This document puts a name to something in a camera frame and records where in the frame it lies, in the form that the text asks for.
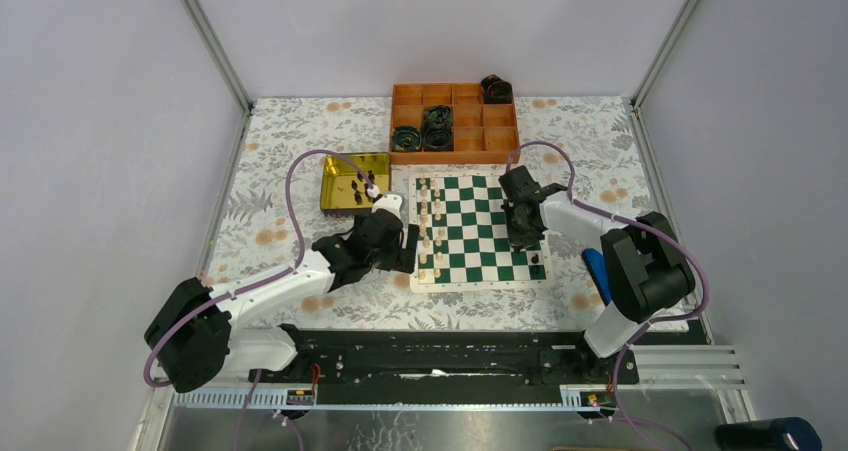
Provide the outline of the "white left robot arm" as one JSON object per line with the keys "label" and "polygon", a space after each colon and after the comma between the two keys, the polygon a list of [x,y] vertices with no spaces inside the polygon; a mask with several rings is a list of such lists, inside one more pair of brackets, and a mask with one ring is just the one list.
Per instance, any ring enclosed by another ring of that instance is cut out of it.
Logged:
{"label": "white left robot arm", "polygon": [[225,376],[275,371],[296,382],[310,356],[291,326],[258,328],[279,308],[327,295],[375,271],[415,269],[419,226],[381,209],[358,216],[346,232],[318,239],[296,268],[270,270],[246,284],[206,286],[198,278],[176,286],[144,333],[150,349],[144,376],[152,387],[194,391]]}

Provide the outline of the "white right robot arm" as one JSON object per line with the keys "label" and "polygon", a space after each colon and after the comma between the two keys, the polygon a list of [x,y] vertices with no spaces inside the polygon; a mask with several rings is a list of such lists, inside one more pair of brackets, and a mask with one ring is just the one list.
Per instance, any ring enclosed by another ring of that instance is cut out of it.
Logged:
{"label": "white right robot arm", "polygon": [[597,383],[613,369],[612,355],[661,310],[694,291],[695,276],[667,218],[657,212],[636,219],[579,201],[565,185],[541,186],[524,166],[498,178],[507,237],[514,250],[541,244],[555,232],[571,236],[603,258],[608,300],[583,332],[573,357],[575,373]]}

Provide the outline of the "white chess pieces row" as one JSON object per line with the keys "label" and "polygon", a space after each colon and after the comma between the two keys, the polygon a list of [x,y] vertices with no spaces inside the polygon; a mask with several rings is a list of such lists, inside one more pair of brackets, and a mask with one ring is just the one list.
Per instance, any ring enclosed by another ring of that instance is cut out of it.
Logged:
{"label": "white chess pieces row", "polygon": [[418,282],[435,284],[447,266],[444,180],[419,176],[416,181],[416,219],[419,225]]}

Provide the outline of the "black chess piece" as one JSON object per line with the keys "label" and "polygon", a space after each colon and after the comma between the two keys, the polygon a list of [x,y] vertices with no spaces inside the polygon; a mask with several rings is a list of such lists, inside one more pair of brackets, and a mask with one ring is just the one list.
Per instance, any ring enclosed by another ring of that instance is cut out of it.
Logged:
{"label": "black chess piece", "polygon": [[533,280],[545,280],[546,272],[543,268],[535,267],[530,269],[531,278]]}

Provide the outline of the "green white chess board mat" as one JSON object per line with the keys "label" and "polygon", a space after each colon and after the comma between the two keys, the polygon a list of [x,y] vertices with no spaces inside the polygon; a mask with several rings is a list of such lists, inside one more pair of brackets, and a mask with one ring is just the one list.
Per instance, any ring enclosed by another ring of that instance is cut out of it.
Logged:
{"label": "green white chess board mat", "polygon": [[[412,291],[477,292],[545,289],[553,285],[553,267],[546,243],[523,250],[514,250],[509,245],[498,174],[453,171],[412,175],[408,191],[409,218],[413,224],[417,224],[415,181],[422,175],[444,180],[447,266],[435,284],[420,284],[417,247],[416,269],[410,279]],[[529,262],[533,252],[540,256],[537,266]],[[545,280],[531,278],[530,269],[535,267],[545,270]]]}

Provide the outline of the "gold metal tin box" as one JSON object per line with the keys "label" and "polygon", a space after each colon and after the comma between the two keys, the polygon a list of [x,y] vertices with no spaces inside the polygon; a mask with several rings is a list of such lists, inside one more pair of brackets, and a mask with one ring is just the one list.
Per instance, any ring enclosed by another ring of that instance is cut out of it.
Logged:
{"label": "gold metal tin box", "polygon": [[[361,168],[368,177],[368,171],[375,175],[374,183],[382,192],[391,187],[391,161],[388,153],[345,153],[345,156]],[[358,190],[351,188],[351,181],[358,184]],[[363,203],[357,205],[354,194],[360,193]],[[371,212],[373,200],[367,195],[365,180],[357,178],[357,171],[346,161],[327,156],[323,168],[321,183],[320,209],[325,216],[342,218],[367,215]]]}

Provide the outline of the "blue cloth pouch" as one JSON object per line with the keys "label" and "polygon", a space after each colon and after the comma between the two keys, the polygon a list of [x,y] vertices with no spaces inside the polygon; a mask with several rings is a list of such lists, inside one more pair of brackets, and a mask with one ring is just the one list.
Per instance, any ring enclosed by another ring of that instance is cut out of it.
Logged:
{"label": "blue cloth pouch", "polygon": [[606,271],[606,261],[603,254],[594,248],[586,248],[581,252],[581,259],[598,291],[605,306],[612,301]]}

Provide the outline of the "black tape roll in tray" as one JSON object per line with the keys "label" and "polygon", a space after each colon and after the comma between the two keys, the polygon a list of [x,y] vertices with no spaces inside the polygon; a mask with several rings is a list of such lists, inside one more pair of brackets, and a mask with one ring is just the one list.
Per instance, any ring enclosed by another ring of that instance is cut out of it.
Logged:
{"label": "black tape roll in tray", "polygon": [[451,126],[426,126],[422,128],[424,151],[447,152],[454,148],[454,133]]}
{"label": "black tape roll in tray", "polygon": [[425,128],[448,128],[453,125],[453,111],[449,105],[426,107],[422,112],[422,126]]}
{"label": "black tape roll in tray", "polygon": [[392,129],[390,149],[393,152],[418,152],[422,149],[422,137],[418,127],[399,125]]}

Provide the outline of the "floral table cloth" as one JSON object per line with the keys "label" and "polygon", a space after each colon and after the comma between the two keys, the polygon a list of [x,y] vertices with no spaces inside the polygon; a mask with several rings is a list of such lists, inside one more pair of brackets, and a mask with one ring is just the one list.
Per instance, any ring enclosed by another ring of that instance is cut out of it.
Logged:
{"label": "floral table cloth", "polygon": [[[348,219],[319,207],[325,152],[382,150],[390,123],[387,97],[264,98],[255,103],[202,279],[244,279],[296,257],[302,241],[344,230]],[[636,217],[654,208],[634,136],[632,111],[620,97],[521,97],[516,103],[521,162],[541,184],[564,183],[575,167],[576,195]],[[416,293],[405,274],[373,272],[326,296],[284,305],[261,320],[302,329],[577,331],[601,312],[602,300],[573,239],[548,239],[549,288]]]}

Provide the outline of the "orange wooden compartment tray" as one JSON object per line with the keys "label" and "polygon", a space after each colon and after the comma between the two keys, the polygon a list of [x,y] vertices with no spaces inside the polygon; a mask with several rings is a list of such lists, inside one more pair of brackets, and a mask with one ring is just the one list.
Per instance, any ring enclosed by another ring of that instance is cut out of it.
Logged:
{"label": "orange wooden compartment tray", "polygon": [[[513,103],[506,105],[484,104],[480,82],[394,84],[387,138],[391,162],[397,165],[506,163],[519,145],[515,100],[513,97]],[[412,125],[421,132],[423,109],[437,105],[452,107],[453,150],[393,152],[392,129]]]}

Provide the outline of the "black tape roll behind tray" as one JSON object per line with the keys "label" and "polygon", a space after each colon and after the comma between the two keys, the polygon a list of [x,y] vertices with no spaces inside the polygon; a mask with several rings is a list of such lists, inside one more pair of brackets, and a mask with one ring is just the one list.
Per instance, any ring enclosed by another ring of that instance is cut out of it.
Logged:
{"label": "black tape roll behind tray", "polygon": [[484,104],[512,104],[513,87],[508,81],[495,74],[483,78],[480,82]]}

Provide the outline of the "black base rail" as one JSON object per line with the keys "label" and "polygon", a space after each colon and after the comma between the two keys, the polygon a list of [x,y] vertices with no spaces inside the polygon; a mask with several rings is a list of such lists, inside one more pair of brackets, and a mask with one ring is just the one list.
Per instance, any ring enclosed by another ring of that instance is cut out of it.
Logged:
{"label": "black base rail", "polygon": [[562,386],[635,385],[632,353],[597,358],[579,332],[328,331],[292,328],[294,361],[250,371],[304,385],[320,405],[547,405]]}

